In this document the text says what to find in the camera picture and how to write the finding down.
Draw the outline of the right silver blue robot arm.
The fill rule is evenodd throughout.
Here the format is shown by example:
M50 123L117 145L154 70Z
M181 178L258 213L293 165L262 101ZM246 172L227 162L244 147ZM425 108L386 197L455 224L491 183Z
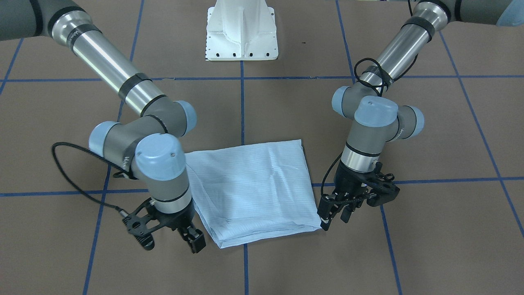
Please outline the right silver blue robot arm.
M2 0L1 40L45 36L67 47L90 67L138 115L131 123L105 121L90 133L88 148L67 142L51 146L54 162L66 181L95 203L118 211L129 234L145 250L155 246L152 233L177 231L192 253L205 246L204 234L193 224L195 215L185 153L179 138L195 128L197 114L183 100L172 101L145 73L124 56L72 0ZM107 163L114 178L139 180L150 198L132 212L92 198L64 172L58 146L70 146Z

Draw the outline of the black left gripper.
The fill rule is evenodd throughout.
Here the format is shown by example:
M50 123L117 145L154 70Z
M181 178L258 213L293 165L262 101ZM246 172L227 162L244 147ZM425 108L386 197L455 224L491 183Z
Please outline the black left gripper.
M347 224L349 222L352 213L356 209L357 202L352 199L359 198L361 194L367 192L367 189L362 186L363 182L361 178L378 180L379 177L383 177L381 168L382 163L378 162L375 169L371 172L357 172L348 168L344 163L339 162L334 177L334 193L337 195L335 200L351 200L347 201L342 208L340 219L344 223ZM320 197L319 200L317 214L321 218L321 228L324 231L329 230L334 218L333 216L337 212L337 204L333 202L334 201L328 197Z

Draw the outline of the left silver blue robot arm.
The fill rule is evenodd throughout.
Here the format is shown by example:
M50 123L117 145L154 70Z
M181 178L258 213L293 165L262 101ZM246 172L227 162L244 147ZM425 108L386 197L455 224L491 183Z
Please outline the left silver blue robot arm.
M522 0L420 0L411 17L378 58L356 75L352 86L342 86L332 97L332 108L352 120L346 145L334 161L334 190L320 196L318 216L329 230L340 215L348 222L363 203L371 207L394 200L400 189L394 175L382 172L380 155L387 142L417 136L424 128L421 110L399 106L385 98L386 91L413 66L423 47L451 22L502 27L523 24Z

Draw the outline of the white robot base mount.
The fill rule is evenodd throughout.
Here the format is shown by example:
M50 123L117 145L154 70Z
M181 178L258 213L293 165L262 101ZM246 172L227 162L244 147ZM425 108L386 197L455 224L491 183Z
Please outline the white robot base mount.
M279 56L275 10L264 0L218 0L207 10L207 61L266 61Z

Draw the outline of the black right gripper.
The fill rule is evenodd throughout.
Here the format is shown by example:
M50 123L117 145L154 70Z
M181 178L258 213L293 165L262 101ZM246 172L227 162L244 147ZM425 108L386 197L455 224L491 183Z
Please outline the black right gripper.
M192 222L195 215L194 203L189 203L176 213L163 213L156 207L155 211L154 215L159 221L159 226L177 230L193 254L199 253L206 246L203 232L196 229Z

